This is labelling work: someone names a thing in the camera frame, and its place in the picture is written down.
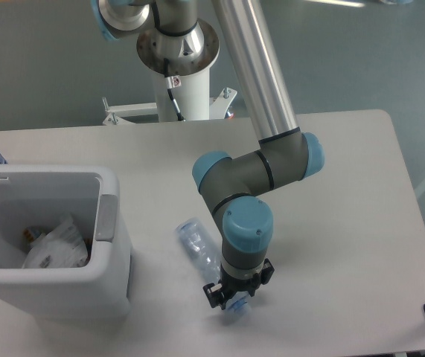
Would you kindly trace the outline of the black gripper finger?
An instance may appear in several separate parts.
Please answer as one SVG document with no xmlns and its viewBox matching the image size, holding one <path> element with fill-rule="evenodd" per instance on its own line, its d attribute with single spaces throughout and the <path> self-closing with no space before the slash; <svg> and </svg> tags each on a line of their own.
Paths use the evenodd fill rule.
<svg viewBox="0 0 425 357">
<path fill-rule="evenodd" d="M 202 287 L 211 308 L 226 309 L 227 302 L 231 299 L 231 291 L 225 289 L 221 283 L 208 283 Z"/>
<path fill-rule="evenodd" d="M 266 258 L 263 262 L 263 266 L 259 272 L 255 272 L 249 279 L 249 295 L 255 296 L 255 292 L 262 285 L 266 285 L 272 278 L 275 272 L 275 268 L 271 261 Z"/>
</svg>

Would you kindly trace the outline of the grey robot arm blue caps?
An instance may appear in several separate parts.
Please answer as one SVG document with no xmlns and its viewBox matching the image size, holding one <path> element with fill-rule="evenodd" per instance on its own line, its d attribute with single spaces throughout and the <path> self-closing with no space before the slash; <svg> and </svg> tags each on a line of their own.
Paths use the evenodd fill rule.
<svg viewBox="0 0 425 357">
<path fill-rule="evenodd" d="M 253 295 L 274 273 L 266 257 L 273 217 L 261 195 L 314 175 L 325 163 L 318 138 L 299 128 L 261 4 L 215 1 L 219 30 L 199 17 L 196 1 L 90 5 L 105 39 L 138 37 L 136 50 L 152 73 L 162 122 L 209 119 L 210 69 L 225 39 L 259 149 L 237 158 L 208 152 L 194 163 L 197 190 L 222 237 L 219 279 L 203 290 L 220 308 L 240 292 Z"/>
</svg>

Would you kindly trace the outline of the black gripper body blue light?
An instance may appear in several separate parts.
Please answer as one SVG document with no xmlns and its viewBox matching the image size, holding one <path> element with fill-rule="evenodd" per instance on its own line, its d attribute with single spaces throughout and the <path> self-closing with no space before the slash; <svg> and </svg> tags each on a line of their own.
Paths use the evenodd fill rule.
<svg viewBox="0 0 425 357">
<path fill-rule="evenodd" d="M 254 297 L 256 291 L 262 284 L 262 279 L 261 275 L 258 273 L 254 273 L 250 278 L 245 280 L 237 279 L 222 269 L 220 283 L 225 298 L 232 298 L 238 292 L 247 292 L 249 296 Z"/>
</svg>

